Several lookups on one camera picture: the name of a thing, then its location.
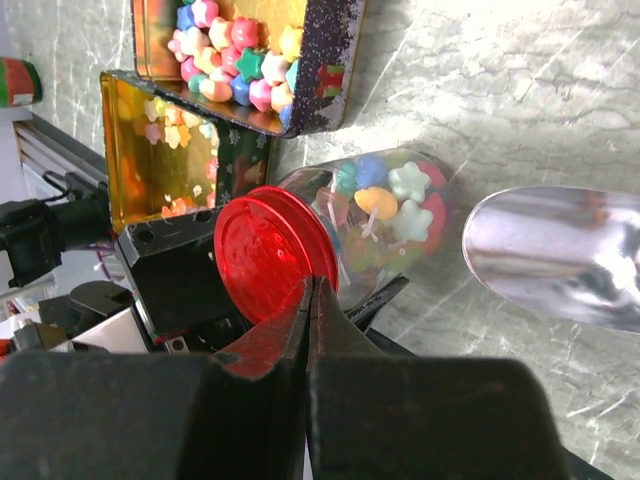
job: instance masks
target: glass jar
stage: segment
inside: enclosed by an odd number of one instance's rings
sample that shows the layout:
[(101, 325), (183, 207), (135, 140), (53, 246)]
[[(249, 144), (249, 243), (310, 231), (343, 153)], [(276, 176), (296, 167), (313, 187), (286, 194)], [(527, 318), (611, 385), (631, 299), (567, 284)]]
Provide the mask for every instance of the glass jar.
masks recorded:
[(346, 311), (435, 251), (450, 212), (444, 176), (408, 149), (302, 167), (223, 209), (216, 263), (253, 323), (299, 301), (290, 293), (310, 274), (329, 278)]

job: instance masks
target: pink candy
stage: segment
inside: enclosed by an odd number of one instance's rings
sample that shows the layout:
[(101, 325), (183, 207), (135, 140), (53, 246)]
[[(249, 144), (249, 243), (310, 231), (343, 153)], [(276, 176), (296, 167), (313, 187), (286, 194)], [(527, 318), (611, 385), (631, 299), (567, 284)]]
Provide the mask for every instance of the pink candy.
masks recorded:
[(231, 39), (235, 47), (242, 51), (246, 47), (258, 46), (258, 22), (244, 17), (238, 17), (233, 22), (231, 29)]
[(221, 52), (222, 54), (222, 70), (232, 77), (238, 75), (236, 62), (242, 55), (236, 47), (227, 47)]
[(175, 55), (176, 60), (178, 60), (179, 62), (184, 62), (187, 59), (187, 56), (182, 53), (182, 42), (184, 42), (186, 38), (186, 33), (184, 33), (182, 30), (176, 29), (173, 32), (173, 37), (167, 44), (167, 48)]
[(261, 112), (271, 109), (271, 87), (264, 78), (249, 85), (249, 101)]
[(191, 80), (191, 77), (197, 75), (198, 73), (202, 73), (202, 71), (198, 70), (198, 68), (193, 63), (193, 57), (187, 58), (180, 65), (180, 76), (187, 83), (189, 82), (189, 80)]
[(196, 0), (191, 5), (193, 21), (200, 28), (209, 28), (218, 16), (218, 4), (212, 0)]

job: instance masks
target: green candy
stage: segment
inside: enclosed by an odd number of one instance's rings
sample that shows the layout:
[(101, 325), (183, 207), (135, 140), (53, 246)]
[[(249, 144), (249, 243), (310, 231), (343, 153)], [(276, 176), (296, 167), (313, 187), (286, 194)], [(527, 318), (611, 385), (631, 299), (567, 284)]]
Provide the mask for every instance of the green candy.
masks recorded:
[(236, 62), (236, 68), (240, 72), (242, 81), (245, 83), (251, 83), (253, 80), (260, 80), (262, 78), (262, 62), (264, 62), (264, 53), (252, 50), (250, 48), (244, 48), (242, 55)]
[(355, 162), (346, 160), (340, 165), (340, 169), (337, 174), (337, 190), (341, 193), (347, 194), (349, 198), (353, 197), (358, 187), (356, 186), (356, 174), (358, 173), (358, 167)]
[(200, 93), (200, 84), (205, 78), (209, 78), (209, 77), (207, 77), (204, 73), (196, 73), (187, 82), (187, 87), (193, 93)]

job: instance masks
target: red plastic cap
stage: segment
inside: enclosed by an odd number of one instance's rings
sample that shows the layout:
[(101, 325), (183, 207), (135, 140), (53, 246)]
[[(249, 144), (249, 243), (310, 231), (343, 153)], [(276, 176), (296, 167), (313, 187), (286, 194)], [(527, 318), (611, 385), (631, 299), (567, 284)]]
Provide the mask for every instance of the red plastic cap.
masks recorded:
[(228, 203), (214, 233), (222, 281), (253, 324), (270, 318), (300, 296), (291, 292), (309, 275), (327, 277), (337, 291), (338, 265), (327, 231), (294, 194), (259, 187)]

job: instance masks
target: candy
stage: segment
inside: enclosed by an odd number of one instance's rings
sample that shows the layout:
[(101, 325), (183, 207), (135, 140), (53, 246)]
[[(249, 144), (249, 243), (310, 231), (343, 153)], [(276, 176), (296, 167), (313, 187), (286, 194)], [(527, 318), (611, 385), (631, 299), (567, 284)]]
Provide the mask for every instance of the candy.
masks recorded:
[(209, 75), (216, 67), (222, 64), (222, 58), (213, 47), (204, 47), (200, 52), (196, 53), (193, 58), (193, 64), (196, 68)]
[(280, 113), (284, 107), (293, 103), (293, 94), (289, 85), (281, 83), (271, 89), (271, 108)]
[(182, 30), (176, 29), (173, 32), (173, 37), (171, 37), (171, 40), (169, 40), (169, 43), (167, 43), (167, 48), (173, 53), (173, 55), (176, 57), (176, 60), (179, 62), (184, 62), (187, 58), (187, 56), (182, 53), (182, 42), (186, 41), (187, 34)]
[(204, 73), (196, 73), (187, 82), (187, 87), (194, 93), (200, 93), (200, 84), (208, 78)]
[(316, 192), (316, 208), (331, 219), (334, 227), (339, 227), (347, 221), (349, 216), (349, 199), (338, 192), (332, 192), (327, 187), (319, 188)]
[(346, 160), (340, 165), (337, 174), (338, 190), (346, 193), (349, 198), (353, 197), (353, 194), (358, 189), (356, 185), (356, 175), (358, 173), (358, 167), (355, 162)]
[(285, 78), (289, 84), (289, 88), (296, 93), (296, 78), (298, 77), (298, 60), (291, 64), (291, 68), (287, 71)]
[(249, 85), (249, 101), (261, 112), (271, 109), (271, 87), (264, 78)]
[(222, 50), (222, 70), (233, 77), (238, 75), (236, 62), (240, 59), (241, 55), (236, 47), (227, 47)]
[(218, 178), (218, 158), (213, 157), (205, 165), (207, 178), (213, 182)]
[(168, 105), (165, 111), (165, 121), (167, 125), (180, 125), (183, 123), (182, 110), (173, 105)]
[(187, 58), (180, 64), (180, 76), (185, 82), (189, 82), (189, 80), (191, 80), (191, 77), (199, 73), (202, 72), (196, 68), (195, 64), (193, 63), (193, 57)]
[(289, 63), (293, 62), (300, 56), (302, 29), (294, 28), (291, 25), (284, 27), (282, 35), (280, 36), (279, 45), (284, 59)]
[(167, 102), (161, 98), (155, 97), (153, 99), (153, 106), (156, 109), (158, 117), (164, 117), (167, 114)]
[(356, 185), (359, 189), (369, 187), (384, 187), (387, 184), (389, 169), (384, 163), (384, 159), (375, 153), (362, 155), (356, 162), (358, 172), (356, 174)]
[(213, 190), (207, 195), (207, 208), (214, 208), (216, 206), (216, 191)]
[(242, 75), (242, 80), (244, 80), (245, 83), (250, 83), (252, 80), (262, 78), (260, 67), (263, 61), (263, 53), (256, 52), (250, 48), (242, 50), (242, 54), (236, 62), (236, 69), (240, 72), (240, 75)]
[(180, 145), (180, 132), (178, 131), (178, 127), (175, 125), (170, 125), (164, 127), (164, 141), (172, 148), (178, 148)]
[(429, 236), (431, 236), (431, 234), (444, 232), (448, 223), (449, 210), (442, 200), (442, 197), (437, 192), (434, 192), (422, 202), (420, 208), (433, 213), (433, 222), (429, 225)]
[(230, 83), (233, 80), (233, 77), (226, 73), (222, 67), (216, 67), (213, 69), (213, 72), (209, 75), (209, 78), (214, 82), (224, 82)]
[(389, 187), (398, 200), (410, 198), (416, 203), (424, 202), (425, 191), (431, 185), (431, 177), (413, 162), (390, 170), (388, 180)]
[(340, 241), (338, 232), (336, 232), (336, 229), (333, 228), (328, 218), (320, 217), (320, 222), (322, 223), (322, 226), (325, 228), (325, 230), (329, 234), (329, 238), (331, 239), (331, 243), (333, 244), (333, 249), (335, 250), (336, 255), (340, 255), (342, 251), (342, 242)]
[(284, 125), (285, 127), (288, 127), (289, 123), (291, 122), (292, 110), (293, 110), (293, 106), (287, 105), (280, 111), (280, 121), (282, 122), (282, 125)]
[(342, 246), (345, 263), (354, 272), (373, 267), (380, 255), (380, 247), (373, 238), (363, 237), (361, 232), (358, 228), (350, 230)]
[(205, 78), (200, 82), (200, 93), (212, 102), (223, 103), (231, 100), (233, 92), (228, 83), (214, 82)]
[(189, 140), (191, 140), (191, 133), (189, 133), (189, 127), (186, 125), (179, 125), (178, 127), (178, 135), (180, 137), (180, 146), (186, 147), (189, 144)]
[(145, 100), (144, 102), (144, 114), (147, 116), (150, 122), (155, 122), (158, 119), (158, 112), (153, 100)]
[(184, 120), (184, 124), (187, 126), (187, 128), (193, 128), (200, 125), (200, 117), (194, 115), (191, 112), (182, 112), (182, 120)]
[(200, 131), (200, 135), (202, 135), (207, 140), (211, 140), (211, 137), (213, 136), (213, 125), (212, 124), (210, 124), (209, 122), (203, 123), (202, 125), (200, 125), (198, 127), (198, 130)]
[(429, 237), (428, 229), (432, 221), (433, 214), (429, 210), (421, 209), (414, 200), (407, 200), (388, 224), (398, 240), (424, 242)]
[(227, 22), (222, 17), (216, 17), (211, 22), (211, 28), (209, 28), (209, 38), (211, 39), (211, 45), (213, 48), (222, 52), (223, 49), (233, 45), (231, 40), (231, 30), (233, 29), (233, 22)]
[(289, 62), (287, 62), (282, 55), (278, 55), (273, 50), (269, 50), (264, 57), (264, 62), (262, 62), (260, 70), (267, 83), (273, 87), (286, 81), (289, 67)]
[(258, 46), (258, 22), (244, 17), (236, 18), (231, 29), (231, 40), (238, 50)]
[(209, 37), (202, 33), (198, 27), (191, 27), (186, 31), (186, 35), (180, 45), (182, 46), (182, 53), (188, 56), (196, 56), (204, 47), (209, 45)]
[(236, 78), (231, 80), (231, 88), (233, 90), (233, 99), (236, 103), (240, 105), (244, 105), (248, 107), (251, 105), (251, 100), (249, 100), (249, 85), (242, 80), (242, 77), (238, 75)]
[(189, 30), (191, 27), (196, 26), (196, 22), (193, 19), (193, 10), (190, 5), (178, 8), (176, 26), (182, 31)]
[(157, 123), (150, 123), (146, 127), (144, 127), (144, 136), (147, 137), (147, 140), (151, 143), (151, 145), (155, 145), (160, 141), (162, 135), (160, 135), (160, 128)]
[(353, 198), (362, 210), (380, 220), (391, 220), (398, 212), (398, 202), (393, 194), (384, 188), (369, 187), (358, 190)]
[(196, 0), (191, 5), (193, 20), (197, 27), (209, 28), (218, 15), (218, 4), (211, 0)]

